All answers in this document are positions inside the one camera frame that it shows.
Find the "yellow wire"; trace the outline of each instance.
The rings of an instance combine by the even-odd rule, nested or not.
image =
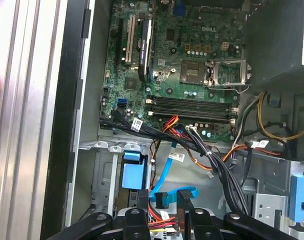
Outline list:
[[[288,140],[293,140],[293,139],[297,139],[300,138],[304,135],[304,131],[294,135],[294,136],[288,136],[288,137],[279,137],[279,136],[275,136],[273,134],[271,134],[270,132],[268,132],[267,130],[265,130],[264,128],[264,124],[263,124],[263,120],[262,120],[262,106],[263,106],[263,102],[265,99],[266,94],[264,92],[261,92],[259,95],[259,101],[258,101],[258,105],[257,105],[257,120],[258,120],[258,124],[261,127],[262,131],[270,138],[273,139],[278,139],[278,140],[282,140],[282,141],[288,141]]]

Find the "cpu socket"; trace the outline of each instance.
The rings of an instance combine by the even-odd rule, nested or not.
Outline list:
[[[203,85],[205,74],[206,65],[204,62],[182,61],[181,83]]]

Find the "white label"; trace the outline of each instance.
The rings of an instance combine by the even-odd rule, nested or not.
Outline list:
[[[258,144],[257,148],[262,148],[262,149],[264,149],[268,144],[269,144],[269,141],[268,141],[268,140],[262,140],[262,141],[260,141],[260,143]]]
[[[188,125],[186,125],[185,129],[186,130],[193,129],[194,131],[197,131],[198,128],[196,126],[188,126]]]
[[[142,127],[142,124],[143,124],[143,121],[141,121],[140,119],[137,119],[135,117],[133,120],[132,126],[131,126],[131,130],[138,133]]]
[[[268,140],[262,140],[262,141],[254,141],[252,143],[251,148],[261,148],[264,149],[268,145],[269,141]]]
[[[183,163],[184,161],[184,158],[186,157],[184,154],[179,154],[179,153],[175,153],[175,152],[170,152],[170,154],[168,155],[168,157],[170,159],[173,159],[173,160],[177,160],[181,163]]]
[[[170,216],[169,216],[169,214],[168,214],[167,211],[160,210],[160,214],[161,214],[162,220],[168,220],[168,219],[170,219]]]
[[[260,142],[259,141],[253,141],[251,148],[255,149],[257,146],[259,146]]]
[[[173,227],[166,228],[165,230],[167,233],[176,233],[177,232]]]

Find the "blue connector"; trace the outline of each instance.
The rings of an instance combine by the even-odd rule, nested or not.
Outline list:
[[[304,176],[292,175],[290,184],[289,218],[296,223],[304,219]]]
[[[117,105],[118,107],[124,108],[124,107],[127,106],[127,104],[128,104],[128,100],[127,100],[126,98],[118,98],[118,99],[117,99],[116,105]]]

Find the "side panel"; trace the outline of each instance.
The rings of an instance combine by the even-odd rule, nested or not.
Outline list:
[[[67,0],[0,0],[0,240],[39,239]]]

